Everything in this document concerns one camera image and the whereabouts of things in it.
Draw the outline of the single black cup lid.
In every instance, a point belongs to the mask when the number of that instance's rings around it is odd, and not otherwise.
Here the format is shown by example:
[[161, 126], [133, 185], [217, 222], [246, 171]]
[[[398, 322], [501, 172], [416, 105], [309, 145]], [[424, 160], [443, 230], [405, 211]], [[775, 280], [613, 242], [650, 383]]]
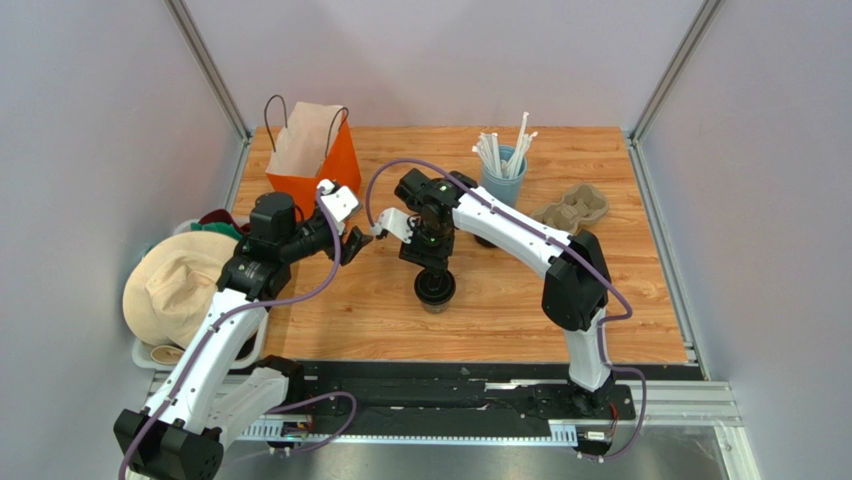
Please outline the single black cup lid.
[[424, 269], [415, 277], [414, 293], [421, 303], [450, 302], [456, 293], [455, 277], [448, 270], [433, 272]]

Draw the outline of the orange paper bag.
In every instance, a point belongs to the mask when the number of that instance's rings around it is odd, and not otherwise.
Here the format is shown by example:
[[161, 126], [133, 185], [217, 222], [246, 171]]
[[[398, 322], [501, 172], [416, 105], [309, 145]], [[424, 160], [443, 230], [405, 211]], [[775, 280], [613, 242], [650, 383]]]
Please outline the orange paper bag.
[[266, 176], [273, 190], [291, 195], [306, 218], [314, 211], [315, 191], [323, 179], [359, 192], [362, 174], [349, 109], [310, 102], [282, 108], [284, 125], [269, 135], [272, 153]]

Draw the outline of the single brown plastic cup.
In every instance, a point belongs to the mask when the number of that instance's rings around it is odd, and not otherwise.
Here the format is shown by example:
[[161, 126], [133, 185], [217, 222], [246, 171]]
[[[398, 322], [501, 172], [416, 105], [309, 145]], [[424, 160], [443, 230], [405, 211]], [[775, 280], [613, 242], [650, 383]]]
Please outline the single brown plastic cup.
[[449, 301], [442, 302], [422, 302], [422, 308], [430, 314], [440, 314], [449, 308]]

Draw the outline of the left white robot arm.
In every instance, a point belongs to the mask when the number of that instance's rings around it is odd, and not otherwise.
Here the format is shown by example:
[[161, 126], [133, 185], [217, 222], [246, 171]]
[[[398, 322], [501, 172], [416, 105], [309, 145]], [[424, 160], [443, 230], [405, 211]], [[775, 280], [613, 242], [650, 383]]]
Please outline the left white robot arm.
[[[140, 411], [123, 410], [114, 424], [124, 454], [119, 478], [212, 479], [247, 428], [268, 412], [288, 410], [289, 387], [302, 370], [286, 359], [269, 357], [233, 392], [216, 393], [269, 309], [315, 297], [370, 242], [346, 227], [360, 208], [356, 193], [328, 180], [316, 189], [311, 214], [284, 192], [256, 200], [249, 232], [225, 263], [183, 357]], [[306, 294], [280, 299], [292, 264], [319, 252], [333, 262], [326, 279]]]

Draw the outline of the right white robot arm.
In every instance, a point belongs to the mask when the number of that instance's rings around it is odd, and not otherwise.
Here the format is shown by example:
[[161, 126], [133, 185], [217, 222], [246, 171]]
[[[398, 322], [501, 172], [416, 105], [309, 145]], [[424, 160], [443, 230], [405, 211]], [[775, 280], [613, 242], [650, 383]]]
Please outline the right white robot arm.
[[455, 234], [463, 231], [503, 250], [543, 282], [541, 307], [564, 333], [570, 354], [569, 380], [575, 402], [600, 409], [614, 387], [596, 328], [606, 313], [610, 276], [597, 238], [548, 227], [498, 200], [472, 179], [453, 172], [430, 179], [417, 169], [395, 191], [406, 208], [388, 208], [372, 232], [392, 234], [400, 259], [420, 266], [414, 292], [424, 309], [445, 310], [456, 292], [449, 270]]

